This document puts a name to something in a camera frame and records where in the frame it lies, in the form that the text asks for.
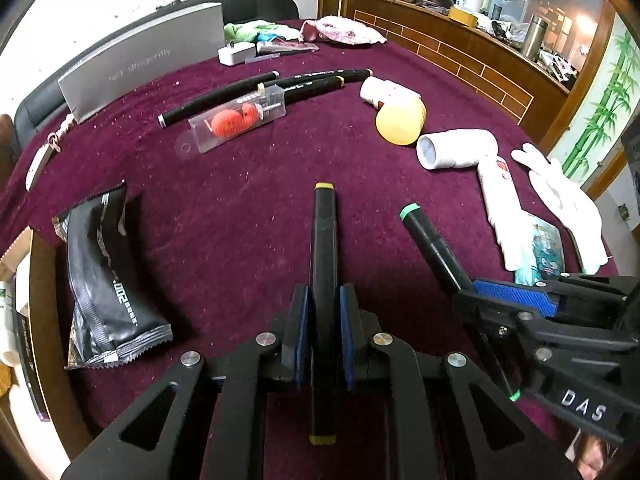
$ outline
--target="blue gripper pad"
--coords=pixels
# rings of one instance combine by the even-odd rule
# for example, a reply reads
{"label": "blue gripper pad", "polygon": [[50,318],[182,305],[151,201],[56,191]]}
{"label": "blue gripper pad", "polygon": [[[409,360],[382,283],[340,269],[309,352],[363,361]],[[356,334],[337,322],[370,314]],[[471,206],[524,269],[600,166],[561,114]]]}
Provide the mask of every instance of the blue gripper pad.
{"label": "blue gripper pad", "polygon": [[306,381],[306,352],[308,348],[308,325],[309,325],[309,288],[305,287],[305,299],[300,309],[300,318],[298,319],[298,338],[296,339],[296,352],[294,364],[294,380],[296,386],[300,386]]}
{"label": "blue gripper pad", "polygon": [[347,381],[347,389],[353,390],[356,382],[353,363],[353,339],[351,338],[351,323],[349,321],[349,309],[345,288],[340,287],[340,333],[342,335],[342,367],[344,379]]}
{"label": "blue gripper pad", "polygon": [[480,280],[474,281],[474,287],[480,296],[532,306],[538,309],[544,317],[553,317],[556,315],[558,306],[549,301],[549,298],[544,292],[503,285],[501,283],[482,282]]}

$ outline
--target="colorful card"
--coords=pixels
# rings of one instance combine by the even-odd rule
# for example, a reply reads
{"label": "colorful card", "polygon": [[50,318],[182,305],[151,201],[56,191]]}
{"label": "colorful card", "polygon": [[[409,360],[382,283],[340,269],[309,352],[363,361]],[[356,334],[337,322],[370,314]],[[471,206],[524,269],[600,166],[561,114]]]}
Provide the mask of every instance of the colorful card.
{"label": "colorful card", "polygon": [[530,220],[531,250],[523,255],[523,265],[515,272],[515,282],[533,285],[564,272],[560,231],[544,220],[526,213]]}

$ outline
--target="white glove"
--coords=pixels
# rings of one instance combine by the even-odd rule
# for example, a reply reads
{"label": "white glove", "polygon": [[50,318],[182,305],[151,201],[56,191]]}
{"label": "white glove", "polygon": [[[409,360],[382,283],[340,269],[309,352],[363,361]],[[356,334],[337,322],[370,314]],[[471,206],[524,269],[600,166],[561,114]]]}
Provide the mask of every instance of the white glove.
{"label": "white glove", "polygon": [[602,218],[586,193],[562,174],[557,158],[551,163],[532,144],[513,150],[513,160],[527,166],[529,180],[543,203],[571,233],[585,274],[595,274],[609,261],[602,243]]}

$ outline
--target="white bottle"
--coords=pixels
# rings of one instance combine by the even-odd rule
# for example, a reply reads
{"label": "white bottle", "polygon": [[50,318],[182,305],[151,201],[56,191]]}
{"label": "white bottle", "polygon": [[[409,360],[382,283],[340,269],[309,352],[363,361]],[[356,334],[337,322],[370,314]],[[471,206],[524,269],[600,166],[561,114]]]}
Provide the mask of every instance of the white bottle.
{"label": "white bottle", "polygon": [[478,177],[487,219],[502,248],[504,268],[518,270],[527,244],[524,212],[507,163],[500,156],[486,156],[478,163]]}
{"label": "white bottle", "polygon": [[360,88],[360,98],[376,110],[380,110],[385,102],[391,100],[405,100],[409,97],[421,99],[418,92],[394,83],[393,81],[378,79],[377,77],[367,77]]}

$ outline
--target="clear plastic box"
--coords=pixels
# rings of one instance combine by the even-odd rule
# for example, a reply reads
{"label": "clear plastic box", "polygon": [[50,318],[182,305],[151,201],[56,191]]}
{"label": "clear plastic box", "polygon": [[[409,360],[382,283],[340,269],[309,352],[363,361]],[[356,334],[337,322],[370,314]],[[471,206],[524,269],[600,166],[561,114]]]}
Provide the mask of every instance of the clear plastic box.
{"label": "clear plastic box", "polygon": [[178,137],[176,150],[186,157],[205,153],[285,114],[279,86],[251,92],[189,119],[191,129]]}

